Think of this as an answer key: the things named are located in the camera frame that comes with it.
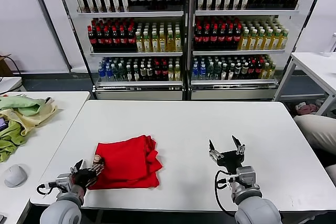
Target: white table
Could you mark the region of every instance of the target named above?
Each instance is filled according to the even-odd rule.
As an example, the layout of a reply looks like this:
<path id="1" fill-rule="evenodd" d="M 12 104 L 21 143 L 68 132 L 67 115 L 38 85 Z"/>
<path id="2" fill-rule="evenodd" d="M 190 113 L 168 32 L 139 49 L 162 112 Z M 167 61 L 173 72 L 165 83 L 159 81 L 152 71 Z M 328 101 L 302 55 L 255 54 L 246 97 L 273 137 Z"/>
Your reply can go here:
<path id="1" fill-rule="evenodd" d="M 6 92 L 8 90 L 13 91 L 26 91 L 26 89 L 21 86 L 22 78 L 21 77 L 3 77 L 0 81 L 0 93 Z"/>
<path id="2" fill-rule="evenodd" d="M 327 109 L 336 102 L 336 53 L 330 53 L 331 57 L 312 52 L 293 52 L 292 60 L 287 67 L 285 75 L 274 95 L 273 101 L 281 100 L 286 83 L 293 74 L 295 67 L 299 66 L 314 82 L 316 82 L 326 93 L 328 98 L 317 115 L 322 115 Z"/>
<path id="3" fill-rule="evenodd" d="M 98 142 L 118 142 L 142 134 L 157 141 L 160 186 L 155 189 L 88 191 L 84 208 L 219 211 L 208 155 L 234 150 L 231 135 L 246 144 L 243 165 L 251 165 L 265 198 L 280 211 L 336 209 L 336 188 L 284 105 L 278 102 L 93 101 L 85 103 L 39 184 L 80 159 L 86 165 Z M 58 190 L 30 201 L 50 205 Z M 219 191 L 225 209 L 237 210 L 230 190 Z"/>
<path id="4" fill-rule="evenodd" d="M 0 163 L 0 214 L 7 217 L 6 224 L 21 223 L 29 209 L 29 197 L 52 156 L 67 134 L 89 92 L 11 92 L 31 98 L 52 97 L 58 111 L 27 135 L 27 143 L 20 146 L 6 162 Z M 28 174 L 27 181 L 18 188 L 4 184 L 3 173 L 14 164 L 22 165 Z"/>

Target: desk leg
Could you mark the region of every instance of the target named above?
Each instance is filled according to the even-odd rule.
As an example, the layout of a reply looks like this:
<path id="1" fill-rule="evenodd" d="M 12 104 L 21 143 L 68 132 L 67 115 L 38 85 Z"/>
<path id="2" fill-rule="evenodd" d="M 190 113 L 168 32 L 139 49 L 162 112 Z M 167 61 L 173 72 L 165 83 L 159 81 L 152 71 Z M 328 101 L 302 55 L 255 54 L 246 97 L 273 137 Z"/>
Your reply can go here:
<path id="1" fill-rule="evenodd" d="M 277 89 L 277 92 L 275 93 L 274 97 L 273 97 L 273 102 L 277 102 L 280 100 L 281 95 L 283 93 L 283 88 L 285 87 L 287 81 L 290 79 L 290 77 L 292 76 L 294 70 L 295 70 L 296 64 L 294 63 L 293 59 L 290 61 L 286 73 L 284 75 L 284 77 L 282 78 L 280 85 Z"/>
<path id="2" fill-rule="evenodd" d="M 322 104 L 321 108 L 316 112 L 316 115 L 323 115 L 327 109 L 336 102 L 336 95 L 329 94 L 328 98 Z"/>

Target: computer mouse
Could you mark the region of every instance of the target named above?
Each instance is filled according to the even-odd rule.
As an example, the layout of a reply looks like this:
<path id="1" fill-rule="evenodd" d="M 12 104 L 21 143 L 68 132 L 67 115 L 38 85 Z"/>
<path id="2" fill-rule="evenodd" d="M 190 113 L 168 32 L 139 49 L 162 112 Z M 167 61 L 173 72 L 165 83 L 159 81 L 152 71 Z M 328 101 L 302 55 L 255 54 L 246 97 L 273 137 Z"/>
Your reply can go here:
<path id="1" fill-rule="evenodd" d="M 4 177 L 6 186 L 17 187 L 26 181 L 27 174 L 21 166 L 13 165 L 5 171 Z"/>

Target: beverage refrigerator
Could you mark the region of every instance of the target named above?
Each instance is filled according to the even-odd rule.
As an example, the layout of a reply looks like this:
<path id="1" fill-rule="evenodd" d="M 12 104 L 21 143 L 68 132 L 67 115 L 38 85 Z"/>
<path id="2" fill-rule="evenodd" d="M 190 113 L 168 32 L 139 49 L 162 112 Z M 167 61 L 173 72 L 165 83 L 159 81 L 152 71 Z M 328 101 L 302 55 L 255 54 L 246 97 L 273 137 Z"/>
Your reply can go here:
<path id="1" fill-rule="evenodd" d="M 256 100 L 273 98 L 314 0 L 63 3 L 98 99 Z"/>

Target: folded red towel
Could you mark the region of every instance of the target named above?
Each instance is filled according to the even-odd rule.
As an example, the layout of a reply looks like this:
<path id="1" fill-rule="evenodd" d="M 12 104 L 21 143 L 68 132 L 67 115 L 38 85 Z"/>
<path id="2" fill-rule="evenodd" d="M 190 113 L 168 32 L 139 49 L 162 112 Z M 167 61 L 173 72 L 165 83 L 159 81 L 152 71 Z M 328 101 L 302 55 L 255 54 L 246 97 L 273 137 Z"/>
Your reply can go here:
<path id="1" fill-rule="evenodd" d="M 149 188 L 159 185 L 156 171 L 162 168 L 156 159 L 156 142 L 150 136 L 127 141 L 99 143 L 96 155 L 103 157 L 105 166 L 90 190 L 113 188 Z"/>

